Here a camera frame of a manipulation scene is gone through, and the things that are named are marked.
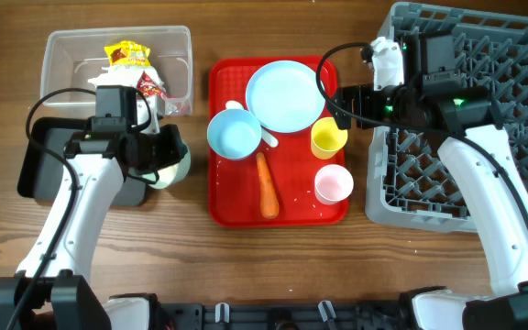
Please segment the green bowl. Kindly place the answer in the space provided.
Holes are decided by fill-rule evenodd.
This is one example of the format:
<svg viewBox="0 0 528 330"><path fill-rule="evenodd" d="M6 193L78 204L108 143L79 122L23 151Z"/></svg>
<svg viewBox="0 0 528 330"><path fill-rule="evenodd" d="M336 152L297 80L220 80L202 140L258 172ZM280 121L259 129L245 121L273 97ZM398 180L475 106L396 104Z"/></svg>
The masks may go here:
<svg viewBox="0 0 528 330"><path fill-rule="evenodd" d="M162 190L181 182L189 173L191 163L191 150L187 148L187 152L180 162L158 171L159 178L155 183L150 184L150 187L156 190Z"/></svg>

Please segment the yellow plastic cup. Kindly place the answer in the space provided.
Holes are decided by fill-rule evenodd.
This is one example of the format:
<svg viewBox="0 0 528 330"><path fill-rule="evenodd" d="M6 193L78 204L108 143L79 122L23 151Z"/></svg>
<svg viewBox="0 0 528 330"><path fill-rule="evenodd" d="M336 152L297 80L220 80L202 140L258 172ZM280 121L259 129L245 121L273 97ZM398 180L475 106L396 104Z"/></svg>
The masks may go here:
<svg viewBox="0 0 528 330"><path fill-rule="evenodd" d="M348 132L340 129L333 117L317 120L311 130L311 152L320 160L328 160L345 146Z"/></svg>

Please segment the pink plastic cup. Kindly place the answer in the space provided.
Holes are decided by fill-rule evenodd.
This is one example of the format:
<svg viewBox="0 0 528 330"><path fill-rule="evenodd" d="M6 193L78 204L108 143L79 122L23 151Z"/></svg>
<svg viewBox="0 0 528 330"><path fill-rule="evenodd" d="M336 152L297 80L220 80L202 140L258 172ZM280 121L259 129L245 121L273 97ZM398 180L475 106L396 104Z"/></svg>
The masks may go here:
<svg viewBox="0 0 528 330"><path fill-rule="evenodd" d="M315 197L321 204L331 205L344 201L353 192L354 179L343 166L323 166L314 177Z"/></svg>

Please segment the white napkin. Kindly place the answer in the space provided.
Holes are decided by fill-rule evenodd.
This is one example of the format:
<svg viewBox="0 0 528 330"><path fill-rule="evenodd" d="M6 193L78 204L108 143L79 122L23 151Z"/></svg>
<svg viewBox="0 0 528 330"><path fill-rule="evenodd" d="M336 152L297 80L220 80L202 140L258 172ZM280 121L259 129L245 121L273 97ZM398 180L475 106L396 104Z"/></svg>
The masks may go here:
<svg viewBox="0 0 528 330"><path fill-rule="evenodd" d="M165 101L167 95L164 82L152 66L110 66L106 68L105 73L89 79L88 83L94 87L105 85L134 87L142 92L151 110L156 110L161 116L166 115Z"/></svg>

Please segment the light blue bowl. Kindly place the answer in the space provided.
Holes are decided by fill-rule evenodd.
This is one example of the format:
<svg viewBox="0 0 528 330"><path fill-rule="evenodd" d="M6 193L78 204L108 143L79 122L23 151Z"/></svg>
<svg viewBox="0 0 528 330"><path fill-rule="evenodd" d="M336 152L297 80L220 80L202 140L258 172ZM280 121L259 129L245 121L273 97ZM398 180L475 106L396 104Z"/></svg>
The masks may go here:
<svg viewBox="0 0 528 330"><path fill-rule="evenodd" d="M226 109L211 119L207 140L211 150L218 156L242 160L258 148L261 125L247 110Z"/></svg>

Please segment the red yellow snack wrapper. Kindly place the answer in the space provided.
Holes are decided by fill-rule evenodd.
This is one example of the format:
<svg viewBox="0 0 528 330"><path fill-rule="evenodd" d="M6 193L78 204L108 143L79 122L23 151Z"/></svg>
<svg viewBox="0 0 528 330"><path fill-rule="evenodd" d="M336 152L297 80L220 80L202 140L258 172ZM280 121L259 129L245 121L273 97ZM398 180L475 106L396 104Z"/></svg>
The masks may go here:
<svg viewBox="0 0 528 330"><path fill-rule="evenodd" d="M105 46L104 52L111 66L150 66L150 48L131 40L123 40L119 43Z"/></svg>

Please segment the orange carrot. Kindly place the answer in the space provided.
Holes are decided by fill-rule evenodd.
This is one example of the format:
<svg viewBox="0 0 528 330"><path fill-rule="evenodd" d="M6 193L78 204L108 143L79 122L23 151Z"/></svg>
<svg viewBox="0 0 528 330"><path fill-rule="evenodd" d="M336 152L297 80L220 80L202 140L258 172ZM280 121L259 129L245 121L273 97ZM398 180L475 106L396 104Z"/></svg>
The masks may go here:
<svg viewBox="0 0 528 330"><path fill-rule="evenodd" d="M256 162L260 187L260 212L265 218L276 218L280 212L280 204L263 153L259 152L256 155Z"/></svg>

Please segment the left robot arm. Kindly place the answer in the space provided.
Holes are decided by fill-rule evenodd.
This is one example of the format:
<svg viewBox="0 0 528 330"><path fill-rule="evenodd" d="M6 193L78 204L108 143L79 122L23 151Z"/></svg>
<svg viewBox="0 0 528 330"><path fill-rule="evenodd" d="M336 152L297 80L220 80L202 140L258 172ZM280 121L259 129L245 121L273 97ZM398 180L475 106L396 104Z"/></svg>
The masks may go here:
<svg viewBox="0 0 528 330"><path fill-rule="evenodd" d="M36 244L11 277L0 277L0 329L172 329L156 294L132 293L101 303L89 285L106 214L126 180L156 184L159 171L188 153L175 125L152 133L157 117L138 122L135 87L93 90L95 114L62 153L30 145L61 163L62 182Z"/></svg>

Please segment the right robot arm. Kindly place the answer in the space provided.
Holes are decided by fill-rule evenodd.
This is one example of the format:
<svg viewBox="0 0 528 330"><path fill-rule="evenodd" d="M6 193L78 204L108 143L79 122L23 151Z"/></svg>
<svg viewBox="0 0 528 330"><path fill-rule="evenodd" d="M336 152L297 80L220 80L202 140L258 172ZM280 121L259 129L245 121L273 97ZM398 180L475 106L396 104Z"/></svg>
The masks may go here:
<svg viewBox="0 0 528 330"><path fill-rule="evenodd" d="M422 133L462 194L489 268L489 296L444 287L403 293L400 327L528 329L528 192L490 90L463 83L448 31L358 47L374 80L326 97L337 126Z"/></svg>

